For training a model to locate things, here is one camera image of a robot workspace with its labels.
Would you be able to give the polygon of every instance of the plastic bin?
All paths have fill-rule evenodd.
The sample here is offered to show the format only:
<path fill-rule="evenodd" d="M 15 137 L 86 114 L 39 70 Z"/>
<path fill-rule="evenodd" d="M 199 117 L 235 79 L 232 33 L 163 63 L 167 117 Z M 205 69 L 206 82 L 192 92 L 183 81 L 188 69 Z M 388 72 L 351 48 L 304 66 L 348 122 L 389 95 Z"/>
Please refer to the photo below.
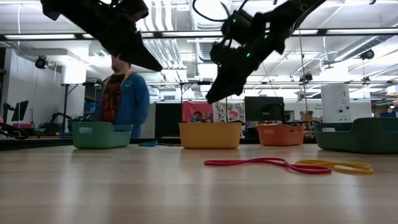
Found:
<path fill-rule="evenodd" d="M 131 125 L 107 122 L 73 122 L 73 145 L 78 149 L 111 149 L 130 144 Z"/>
<path fill-rule="evenodd" d="M 398 118 L 359 118 L 353 123 L 315 123 L 321 149 L 365 154 L 398 154 Z"/>
<path fill-rule="evenodd" d="M 241 123 L 180 123 L 181 145 L 185 149 L 236 149 Z"/>
<path fill-rule="evenodd" d="M 286 124 L 260 124 L 259 139 L 263 146 L 296 146 L 303 144 L 304 126 L 290 126 Z"/>

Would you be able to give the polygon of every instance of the white machine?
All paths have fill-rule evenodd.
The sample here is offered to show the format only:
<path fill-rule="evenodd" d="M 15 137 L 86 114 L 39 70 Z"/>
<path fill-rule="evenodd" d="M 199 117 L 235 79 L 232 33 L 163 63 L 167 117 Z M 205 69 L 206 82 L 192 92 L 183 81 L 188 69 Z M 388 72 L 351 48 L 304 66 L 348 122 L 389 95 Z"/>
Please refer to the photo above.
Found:
<path fill-rule="evenodd" d="M 324 123 L 352 122 L 348 84 L 324 85 L 321 94 Z"/>

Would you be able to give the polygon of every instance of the dark green bin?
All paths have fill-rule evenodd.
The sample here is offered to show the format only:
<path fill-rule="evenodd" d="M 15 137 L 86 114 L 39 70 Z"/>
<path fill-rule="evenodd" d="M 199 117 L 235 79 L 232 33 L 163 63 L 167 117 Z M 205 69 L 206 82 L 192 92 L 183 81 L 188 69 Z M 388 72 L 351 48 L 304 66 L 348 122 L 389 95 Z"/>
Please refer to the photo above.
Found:
<path fill-rule="evenodd" d="M 73 145 L 78 149 L 111 149 L 130 144 L 131 125 L 108 122 L 73 122 Z"/>
<path fill-rule="evenodd" d="M 334 132 L 323 132 L 333 128 Z M 365 154 L 398 154 L 398 118 L 359 118 L 353 123 L 314 123 L 321 149 Z"/>

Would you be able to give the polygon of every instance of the wooden table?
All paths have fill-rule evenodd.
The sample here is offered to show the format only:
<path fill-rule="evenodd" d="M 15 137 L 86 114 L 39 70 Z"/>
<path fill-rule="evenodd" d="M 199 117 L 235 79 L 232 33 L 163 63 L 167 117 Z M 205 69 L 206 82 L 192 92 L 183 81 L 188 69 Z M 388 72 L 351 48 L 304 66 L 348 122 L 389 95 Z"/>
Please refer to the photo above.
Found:
<path fill-rule="evenodd" d="M 374 175 L 305 175 L 207 159 L 358 161 Z M 398 223 L 398 157 L 296 147 L 72 146 L 0 152 L 1 224 Z"/>

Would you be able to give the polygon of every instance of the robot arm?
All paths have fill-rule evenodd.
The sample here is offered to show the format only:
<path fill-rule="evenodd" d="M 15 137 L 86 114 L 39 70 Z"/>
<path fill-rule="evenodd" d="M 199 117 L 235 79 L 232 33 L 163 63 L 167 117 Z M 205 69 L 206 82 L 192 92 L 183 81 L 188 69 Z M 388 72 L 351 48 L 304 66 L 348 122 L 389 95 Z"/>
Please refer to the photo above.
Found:
<path fill-rule="evenodd" d="M 214 43 L 211 60 L 218 65 L 218 75 L 206 95 L 209 103 L 243 92 L 247 77 L 275 50 L 282 54 L 285 40 L 304 19 L 326 0 L 289 0 L 273 11 L 250 16 L 242 7 L 225 20 L 224 39 Z M 225 45 L 237 41 L 236 49 Z"/>
<path fill-rule="evenodd" d="M 142 43 L 136 21 L 148 16 L 143 0 L 40 0 L 43 13 L 56 21 L 62 14 L 99 40 L 113 56 L 160 72 L 163 68 Z"/>

